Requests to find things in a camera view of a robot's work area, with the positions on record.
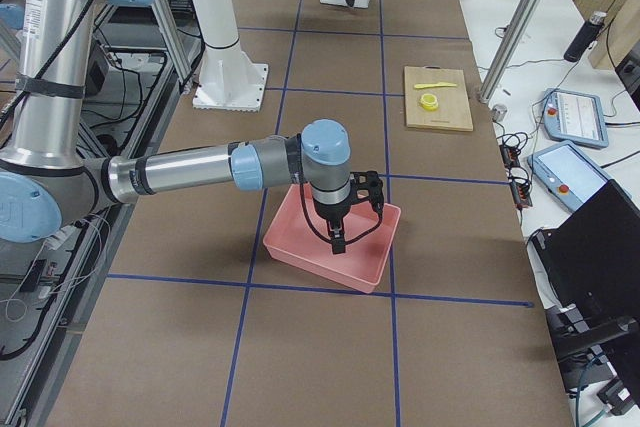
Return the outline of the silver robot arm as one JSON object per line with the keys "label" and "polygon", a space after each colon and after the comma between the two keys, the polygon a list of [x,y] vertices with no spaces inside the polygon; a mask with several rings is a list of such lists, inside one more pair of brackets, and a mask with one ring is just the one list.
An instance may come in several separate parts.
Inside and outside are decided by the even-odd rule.
{"label": "silver robot arm", "polygon": [[11,137],[1,150],[1,236],[47,238],[63,226],[145,195],[233,182],[242,190],[309,184],[323,240],[346,250],[344,219],[355,195],[345,128],[317,120],[300,135],[127,159],[82,159],[76,151],[93,33],[106,2],[26,0]]}

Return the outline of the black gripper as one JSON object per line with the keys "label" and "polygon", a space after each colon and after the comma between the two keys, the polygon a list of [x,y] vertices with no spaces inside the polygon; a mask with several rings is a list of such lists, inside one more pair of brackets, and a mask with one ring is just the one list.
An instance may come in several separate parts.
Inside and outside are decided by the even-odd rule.
{"label": "black gripper", "polygon": [[327,235],[331,241],[333,254],[346,252],[345,228],[342,219],[328,219],[326,221]]}

